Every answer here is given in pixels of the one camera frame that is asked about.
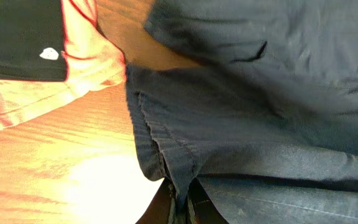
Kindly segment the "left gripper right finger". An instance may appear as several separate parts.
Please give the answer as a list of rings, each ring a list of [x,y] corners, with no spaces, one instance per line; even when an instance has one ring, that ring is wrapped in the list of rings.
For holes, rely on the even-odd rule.
[[[186,206],[187,224],[228,224],[198,179],[194,179],[189,186]]]

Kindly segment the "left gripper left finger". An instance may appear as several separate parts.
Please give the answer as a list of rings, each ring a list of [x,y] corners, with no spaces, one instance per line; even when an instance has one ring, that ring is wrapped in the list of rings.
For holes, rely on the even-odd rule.
[[[144,214],[136,224],[173,224],[176,212],[175,189],[164,179]]]

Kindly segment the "navy blue shorts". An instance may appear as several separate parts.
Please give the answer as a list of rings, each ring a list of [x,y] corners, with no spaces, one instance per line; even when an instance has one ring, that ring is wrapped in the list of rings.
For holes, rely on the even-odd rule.
[[[198,179],[228,223],[358,223],[358,0],[156,1],[145,30],[200,67],[127,66],[137,158]]]

